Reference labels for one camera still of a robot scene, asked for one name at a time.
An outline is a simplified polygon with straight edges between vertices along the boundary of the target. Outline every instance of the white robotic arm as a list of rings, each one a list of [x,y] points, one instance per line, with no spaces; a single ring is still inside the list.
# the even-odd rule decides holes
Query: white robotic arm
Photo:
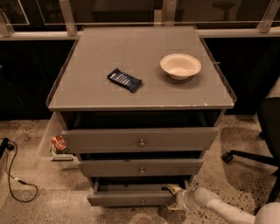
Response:
[[[269,203],[263,206],[256,216],[230,206],[221,198],[199,187],[195,190],[184,190],[177,185],[168,185],[169,190],[176,195],[176,203],[170,209],[186,210],[189,208],[206,208],[216,212],[229,224],[276,224],[280,223],[280,203]]]

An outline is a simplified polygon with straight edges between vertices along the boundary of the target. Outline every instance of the gray tabletop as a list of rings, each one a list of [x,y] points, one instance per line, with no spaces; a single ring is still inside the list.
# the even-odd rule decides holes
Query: gray tabletop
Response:
[[[160,67],[171,53],[197,58],[201,71],[173,80]],[[107,79],[115,68],[143,80],[135,92]],[[49,104],[51,111],[230,109],[234,101],[191,26],[85,28]]]

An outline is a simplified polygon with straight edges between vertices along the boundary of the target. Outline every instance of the concrete floor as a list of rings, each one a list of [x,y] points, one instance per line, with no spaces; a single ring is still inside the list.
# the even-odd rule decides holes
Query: concrete floor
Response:
[[[51,142],[42,143],[49,121],[0,122],[0,137],[8,137],[18,146],[11,175],[38,186],[38,197],[30,203],[17,202],[11,197],[6,155],[0,161],[0,223],[226,223],[217,214],[205,209],[169,211],[166,207],[106,208],[89,205],[92,192],[88,180],[73,162],[51,162]],[[266,144],[258,136],[260,127],[252,116],[225,115],[220,122],[220,133],[205,154],[202,168],[191,183],[191,188],[204,186],[220,195],[223,201],[253,214],[264,205],[275,183],[275,167],[235,157],[230,164],[221,155],[237,149],[269,155]],[[8,151],[11,161],[14,151]],[[34,188],[11,181],[14,194],[28,199]]]

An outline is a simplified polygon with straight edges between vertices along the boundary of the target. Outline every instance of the drawer handle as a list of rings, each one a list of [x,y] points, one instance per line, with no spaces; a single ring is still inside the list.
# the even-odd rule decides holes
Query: drawer handle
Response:
[[[143,167],[141,167],[140,174],[144,174],[144,173],[145,173],[145,170]]]
[[[145,147],[145,142],[144,142],[143,139],[140,140],[139,146],[140,146],[140,147]]]

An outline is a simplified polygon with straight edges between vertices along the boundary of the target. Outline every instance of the cabinet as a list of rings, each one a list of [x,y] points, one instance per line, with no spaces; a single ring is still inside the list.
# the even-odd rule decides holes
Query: cabinet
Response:
[[[202,69],[172,80],[169,53]],[[132,94],[107,80],[118,67],[143,80]],[[193,27],[86,28],[48,99],[93,192],[92,206],[170,205],[167,184],[187,188],[235,96]]]

